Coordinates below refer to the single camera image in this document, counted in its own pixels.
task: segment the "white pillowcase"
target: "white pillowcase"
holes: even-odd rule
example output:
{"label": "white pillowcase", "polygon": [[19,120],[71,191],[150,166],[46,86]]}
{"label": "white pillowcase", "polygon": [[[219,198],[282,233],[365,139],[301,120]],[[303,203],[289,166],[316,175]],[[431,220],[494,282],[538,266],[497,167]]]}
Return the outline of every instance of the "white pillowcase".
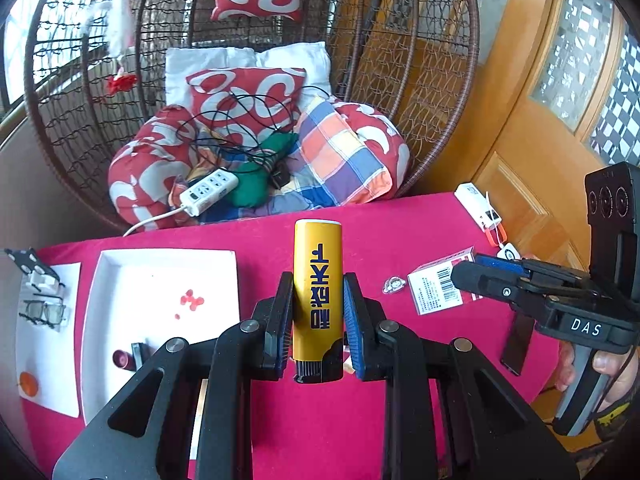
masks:
{"label": "white pillowcase", "polygon": [[257,66],[252,48],[168,48],[164,73],[167,105],[191,110],[190,86],[186,78],[206,68],[248,68]]}
{"label": "white pillowcase", "polygon": [[329,76],[331,60],[324,41],[277,46],[256,53],[252,48],[232,46],[215,48],[169,48],[166,51],[166,104],[191,109],[191,97],[186,78],[207,68],[303,68],[305,86],[300,92],[298,107],[305,110],[315,96],[327,99],[332,94]]}

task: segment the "black phone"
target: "black phone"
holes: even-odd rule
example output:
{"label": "black phone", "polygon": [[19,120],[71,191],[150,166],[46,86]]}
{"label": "black phone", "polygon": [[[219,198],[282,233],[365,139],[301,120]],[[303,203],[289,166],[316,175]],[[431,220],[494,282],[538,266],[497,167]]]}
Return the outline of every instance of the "black phone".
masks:
{"label": "black phone", "polygon": [[502,355],[500,356],[501,364],[507,368],[512,374],[519,376],[522,373],[524,359],[527,358],[529,343],[531,342],[531,334],[535,320],[524,314],[515,314],[511,323],[511,330],[504,345]]}

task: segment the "human hand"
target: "human hand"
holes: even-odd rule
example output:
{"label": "human hand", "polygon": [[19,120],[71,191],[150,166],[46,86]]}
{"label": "human hand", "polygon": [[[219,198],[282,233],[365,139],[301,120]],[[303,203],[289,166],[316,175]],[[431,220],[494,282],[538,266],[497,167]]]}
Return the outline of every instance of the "human hand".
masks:
{"label": "human hand", "polygon": [[[628,366],[622,371],[618,380],[610,388],[609,393],[604,398],[599,412],[606,410],[610,405],[620,400],[634,385],[636,375],[638,373],[638,353],[633,351],[634,355],[629,361]],[[593,357],[593,369],[601,374],[614,376],[622,365],[625,363],[628,353],[624,355],[611,354],[609,352],[598,351]],[[570,384],[575,381],[574,368],[574,347],[571,343],[561,341],[560,343],[560,359],[558,361],[558,378],[556,379],[556,388],[564,392]]]}

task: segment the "black cable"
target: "black cable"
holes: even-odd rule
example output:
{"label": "black cable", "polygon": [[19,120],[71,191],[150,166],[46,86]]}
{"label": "black cable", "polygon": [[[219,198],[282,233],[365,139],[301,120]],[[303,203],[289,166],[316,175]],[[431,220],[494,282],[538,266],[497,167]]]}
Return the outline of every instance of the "black cable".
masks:
{"label": "black cable", "polygon": [[595,409],[593,410],[593,413],[591,413],[591,420],[593,420],[594,418],[598,418],[598,410],[600,409],[600,406],[602,405],[602,402],[604,401],[605,397],[607,395],[609,395],[609,392],[611,391],[611,388],[616,383],[616,381],[620,378],[620,375],[622,375],[622,372],[625,371],[626,367],[631,362],[631,359],[633,359],[634,354],[638,350],[638,345],[639,344],[640,344],[640,333],[638,333],[638,335],[636,336],[636,341],[634,342],[634,345],[631,348],[631,352],[629,352],[629,355],[626,357],[626,360],[625,360],[624,364],[620,367],[620,370],[618,370],[615,373],[615,375],[613,375],[613,377],[610,379],[609,383],[607,383],[607,386],[605,387],[604,391],[602,392],[602,396],[600,397],[599,402],[597,403]]}
{"label": "black cable", "polygon": [[[306,85],[306,86],[300,87],[297,91],[292,93],[291,95],[292,101],[293,100],[297,101],[298,100],[297,94],[299,94],[303,89],[309,89],[309,88],[313,88],[315,90],[322,92],[324,95],[326,95],[327,98],[331,97],[331,95],[323,88],[320,88],[315,85]],[[249,108],[247,108],[247,106],[242,102],[243,99],[247,99],[247,98],[258,100],[264,105],[264,107],[267,109],[267,112],[269,114],[271,124],[263,123],[259,118],[256,118],[252,114],[251,110],[249,110]],[[257,136],[250,129],[244,126],[244,124],[239,123],[237,118],[232,117],[228,110],[220,109],[221,105],[225,103],[227,99],[233,99],[240,107],[242,107],[242,109],[244,109],[244,111],[247,114],[251,116],[251,118],[254,121],[260,124],[260,126],[263,129],[265,128],[270,129],[274,133],[275,132],[290,133],[290,131],[293,129],[293,126],[295,124],[295,118],[293,115],[293,111],[290,109],[290,107],[287,107],[287,105],[289,105],[291,101],[285,104],[283,101],[280,101],[277,97],[266,95],[266,94],[233,94],[232,92],[230,92],[225,98],[223,98],[218,103],[216,110],[200,112],[198,114],[195,114],[194,116],[191,116],[188,120],[183,121],[182,124],[180,125],[180,129],[182,129],[186,124],[191,123],[191,121],[197,120],[198,118],[204,118],[204,120],[199,122],[203,123],[204,126],[208,128],[212,133],[215,133],[215,131],[216,130],[219,131],[220,128],[214,127],[213,123],[217,120],[216,118],[218,117],[218,115],[221,114],[224,118],[226,118],[226,125],[225,125],[226,137],[214,137],[212,134],[206,135],[204,137],[200,137],[199,135],[201,132],[196,129],[196,135],[194,139],[190,142],[191,147],[194,148],[195,150],[198,164],[201,163],[203,159],[206,159],[207,162],[211,164],[214,168],[216,169],[222,168],[223,170],[229,171],[231,173],[252,173],[254,171],[260,171],[261,169],[263,169],[263,167],[267,165],[268,162],[270,162],[270,159],[273,157],[273,153],[265,152],[265,150],[261,147],[260,142],[258,142]],[[287,124],[286,126],[276,125],[275,118],[273,117],[273,114],[271,112],[271,107],[267,104],[267,100],[274,101],[275,104],[279,104],[281,109],[286,111],[287,115],[289,116],[289,124]],[[252,147],[246,147],[246,146],[243,146],[242,144],[238,144],[230,140],[229,137],[231,134],[239,133],[238,131],[232,131],[230,129],[233,124],[235,126],[238,126],[241,130],[243,130],[244,133],[246,133],[247,136],[249,136],[255,142],[256,145]],[[255,168],[254,170],[250,170],[250,171],[235,171],[235,170],[230,170],[229,168],[221,167],[218,163],[213,162],[212,160],[208,159],[205,155],[203,155],[198,149],[200,146],[204,146],[212,150],[216,149],[217,151],[216,156],[222,159],[225,158],[225,155],[231,155],[233,157],[245,156],[247,161],[254,162],[255,164],[260,165],[262,168]]]}
{"label": "black cable", "polygon": [[[280,106],[285,109],[287,111],[287,114],[289,115],[289,123],[293,124],[294,123],[294,117],[293,117],[293,113],[291,110],[289,110],[286,106],[286,104],[284,104],[282,101],[280,101],[278,98],[272,97],[272,96],[267,96],[264,94],[229,94],[228,96],[225,97],[225,99],[227,98],[233,98],[235,99],[235,101],[245,110],[247,111],[247,113],[250,114],[250,110],[248,110],[246,108],[246,106],[241,102],[242,99],[247,98],[247,97],[251,97],[254,99],[258,99],[260,102],[262,102],[265,106],[265,108],[267,108],[272,125],[268,125],[268,124],[263,124],[261,123],[257,118],[253,117],[252,118],[258,122],[258,124],[260,124],[261,126],[263,126],[264,128],[269,128],[271,130],[273,130],[274,132],[282,132],[283,128],[280,126],[276,126],[276,121],[273,117],[273,114],[271,113],[271,109],[268,106],[266,99],[272,99],[274,100],[277,104],[280,104]],[[222,104],[225,99],[222,99],[222,101],[220,101],[220,103],[218,104],[218,106],[220,106],[220,104]],[[200,163],[202,161],[202,153],[200,153],[200,150],[198,149],[199,146],[207,146],[210,148],[216,148],[218,150],[218,153],[216,154],[217,156],[220,156],[221,158],[224,158],[225,154],[228,155],[232,155],[232,156],[238,156],[238,155],[243,155],[246,157],[246,160],[254,162],[255,164],[260,165],[261,167],[264,167],[267,165],[267,162],[270,161],[270,158],[273,156],[273,153],[267,153],[265,152],[264,148],[260,146],[260,142],[258,142],[258,139],[256,137],[256,135],[249,130],[247,127],[245,127],[243,124],[240,124],[238,122],[238,120],[234,117],[231,116],[231,114],[228,111],[224,111],[224,110],[220,110],[219,108],[217,108],[214,112],[213,112],[213,117],[209,117],[207,116],[208,114],[211,114],[211,111],[207,111],[207,112],[201,112],[198,113],[194,116],[191,116],[187,121],[183,121],[180,128],[182,128],[185,124],[190,123],[193,120],[197,120],[199,117],[203,117],[206,120],[210,121],[209,126],[207,126],[207,124],[205,123],[205,126],[207,126],[209,128],[209,130],[211,130],[212,132],[215,132],[217,129],[219,130],[219,128],[215,128],[213,126],[213,123],[216,120],[216,117],[218,114],[221,114],[223,117],[227,118],[227,124],[226,124],[226,132],[227,132],[227,136],[229,136],[231,133],[238,133],[238,132],[232,132],[230,129],[230,125],[231,124],[235,124],[236,126],[239,126],[242,130],[244,130],[244,132],[253,139],[253,141],[256,143],[256,146],[253,147],[245,147],[242,144],[238,144],[236,142],[233,142],[232,140],[228,140],[227,138],[219,138],[219,137],[213,137],[212,135],[207,135],[206,137],[199,137],[199,134],[201,133],[200,131],[196,131],[196,136],[195,138],[191,141],[191,145],[195,147],[195,151],[196,151],[196,157],[198,159],[198,163]],[[220,165],[213,162],[212,160],[207,159],[207,161],[214,166],[215,168],[219,168]],[[235,171],[235,170],[230,170],[229,168],[223,168],[225,171],[229,171],[231,173],[253,173],[254,171],[260,171],[262,168],[255,168],[254,170],[249,170],[249,171]]]}

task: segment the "orange fruit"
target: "orange fruit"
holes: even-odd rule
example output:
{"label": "orange fruit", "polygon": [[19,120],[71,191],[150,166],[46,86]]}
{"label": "orange fruit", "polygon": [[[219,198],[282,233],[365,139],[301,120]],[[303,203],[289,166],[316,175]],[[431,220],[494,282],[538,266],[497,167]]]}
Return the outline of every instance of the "orange fruit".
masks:
{"label": "orange fruit", "polygon": [[29,397],[35,397],[38,393],[38,381],[33,375],[28,372],[22,372],[20,374],[19,384],[25,395]]}

